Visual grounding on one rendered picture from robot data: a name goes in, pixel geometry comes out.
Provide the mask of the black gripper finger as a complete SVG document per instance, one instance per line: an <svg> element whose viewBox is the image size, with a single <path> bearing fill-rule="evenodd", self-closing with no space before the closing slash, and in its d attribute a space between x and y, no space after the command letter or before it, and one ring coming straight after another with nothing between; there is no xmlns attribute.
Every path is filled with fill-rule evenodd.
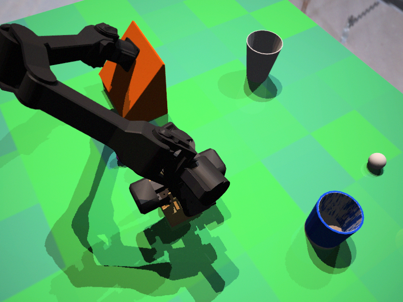
<svg viewBox="0 0 403 302"><path fill-rule="evenodd" d="M157 184L156 182L153 182L153 181L150 181L150 183L152 184L152 186L155 185L155 184ZM164 205L166 205L166 204L170 205L171 202L172 202L172 201L171 201L171 199L170 199L170 197L169 197L169 195L168 195L168 199L165 200L165 201L163 201L163 202L161 202L159 207L162 207L162 206L164 206Z"/></svg>

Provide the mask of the pale pink ball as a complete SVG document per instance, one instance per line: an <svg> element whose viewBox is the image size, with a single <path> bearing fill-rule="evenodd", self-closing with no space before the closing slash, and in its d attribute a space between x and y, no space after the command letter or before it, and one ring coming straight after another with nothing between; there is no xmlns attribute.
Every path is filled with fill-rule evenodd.
<svg viewBox="0 0 403 302"><path fill-rule="evenodd" d="M374 153L369 156L368 164L373 169L381 169L386 165L386 158L381 153Z"/></svg>

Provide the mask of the dark grey cup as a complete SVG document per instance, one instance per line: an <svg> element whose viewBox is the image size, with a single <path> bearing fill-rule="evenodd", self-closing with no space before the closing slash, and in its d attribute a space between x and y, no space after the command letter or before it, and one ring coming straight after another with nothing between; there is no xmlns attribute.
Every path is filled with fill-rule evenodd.
<svg viewBox="0 0 403 302"><path fill-rule="evenodd" d="M267 30L251 32L246 39L246 75L249 80L261 83L268 77L283 47L279 35Z"/></svg>

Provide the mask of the dark blue mug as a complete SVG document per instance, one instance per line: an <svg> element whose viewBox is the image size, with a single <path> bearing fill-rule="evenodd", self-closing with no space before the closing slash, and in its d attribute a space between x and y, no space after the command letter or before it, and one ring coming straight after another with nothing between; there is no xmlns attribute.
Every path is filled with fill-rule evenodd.
<svg viewBox="0 0 403 302"><path fill-rule="evenodd" d="M363 225L362 207L342 191L324 193L305 221L309 241L322 249L332 249L357 232Z"/></svg>

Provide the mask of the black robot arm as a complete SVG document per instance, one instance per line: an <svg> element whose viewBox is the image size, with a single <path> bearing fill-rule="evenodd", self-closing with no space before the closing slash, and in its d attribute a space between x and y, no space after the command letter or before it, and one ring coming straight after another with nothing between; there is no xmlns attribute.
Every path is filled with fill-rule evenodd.
<svg viewBox="0 0 403 302"><path fill-rule="evenodd" d="M108 60L129 72L140 49L117 33L99 23L85 26L78 35L38 36L20 24L1 24L0 88L13 92L26 107L107 145L136 174L171 188L184 214L195 216L215 205L230 182L195 151L193 138L172 122L159 127L129 121L60 82L50 70L50 65L79 60L103 67Z"/></svg>

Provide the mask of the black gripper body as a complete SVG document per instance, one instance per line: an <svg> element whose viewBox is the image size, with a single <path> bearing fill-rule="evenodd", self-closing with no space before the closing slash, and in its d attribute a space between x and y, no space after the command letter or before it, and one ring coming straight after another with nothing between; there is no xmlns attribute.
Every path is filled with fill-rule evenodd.
<svg viewBox="0 0 403 302"><path fill-rule="evenodd" d="M206 156L225 176L226 166L214 149L209 148L200 152L199 155ZM152 186L146 178L131 183L129 190L141 214L157 209L161 202L168 199L168 193L171 192L171 188L158 183Z"/></svg>

